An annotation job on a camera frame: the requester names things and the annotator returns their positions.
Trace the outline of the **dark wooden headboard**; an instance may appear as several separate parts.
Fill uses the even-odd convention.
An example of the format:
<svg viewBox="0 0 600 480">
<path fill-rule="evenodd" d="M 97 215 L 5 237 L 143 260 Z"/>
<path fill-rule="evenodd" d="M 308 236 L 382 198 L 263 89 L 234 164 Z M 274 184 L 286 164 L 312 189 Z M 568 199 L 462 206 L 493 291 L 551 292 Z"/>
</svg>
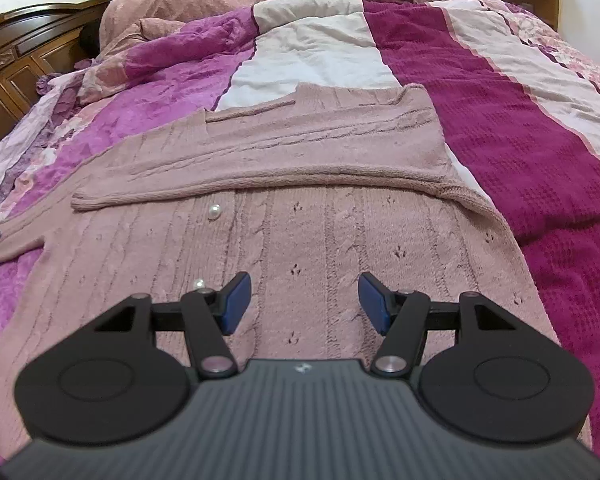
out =
<svg viewBox="0 0 600 480">
<path fill-rule="evenodd" d="M 38 78 L 69 73 L 88 58 L 80 32 L 110 1 L 40 3 L 0 14 L 0 141 L 40 99 Z"/>
</svg>

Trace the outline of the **magenta pink white patchwork blanket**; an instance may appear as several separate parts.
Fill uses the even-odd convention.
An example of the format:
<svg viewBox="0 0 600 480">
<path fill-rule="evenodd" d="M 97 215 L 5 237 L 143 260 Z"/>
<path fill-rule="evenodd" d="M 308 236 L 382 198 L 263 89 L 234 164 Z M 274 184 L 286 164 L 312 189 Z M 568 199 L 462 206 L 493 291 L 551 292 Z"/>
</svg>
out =
<svg viewBox="0 0 600 480">
<path fill-rule="evenodd" d="M 512 231 L 554 328 L 548 338 L 594 378 L 600 456 L 600 83 L 559 61 L 554 32 L 495 0 L 268 0 L 138 24 L 128 48 L 69 76 L 73 136 L 1 225 L 84 160 L 197 110 L 257 106 L 302 84 L 419 84 L 460 177 Z M 1 333 L 40 255 L 0 263 Z"/>
</svg>

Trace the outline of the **pink cable-knit cardigan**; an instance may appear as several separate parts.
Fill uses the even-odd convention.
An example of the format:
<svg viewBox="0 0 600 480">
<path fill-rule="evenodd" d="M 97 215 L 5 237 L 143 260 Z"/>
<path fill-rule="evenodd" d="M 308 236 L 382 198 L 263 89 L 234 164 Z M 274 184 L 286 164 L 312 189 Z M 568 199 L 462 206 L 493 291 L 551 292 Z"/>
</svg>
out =
<svg viewBox="0 0 600 480">
<path fill-rule="evenodd" d="M 84 160 L 0 231 L 0 263 L 41 253 L 0 335 L 1 457 L 28 440 L 20 370 L 136 292 L 173 301 L 249 273 L 230 338 L 239 361 L 369 361 L 380 339 L 358 303 L 366 271 L 437 300 L 476 290 L 555 333 L 512 231 L 460 177 L 419 84 L 302 84 L 197 110 Z"/>
</svg>

